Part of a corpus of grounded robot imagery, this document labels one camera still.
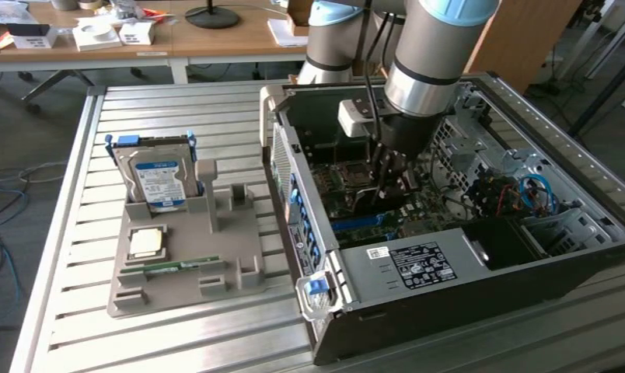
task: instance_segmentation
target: aluminum profile table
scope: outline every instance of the aluminum profile table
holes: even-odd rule
[[[336,364],[310,364],[259,157],[259,89],[283,83],[91,89],[11,372],[589,372],[623,362],[625,264],[558,301]],[[106,305],[124,185],[103,139],[188,129],[199,157],[218,160],[215,187],[242,182],[254,191],[268,289],[112,319]]]

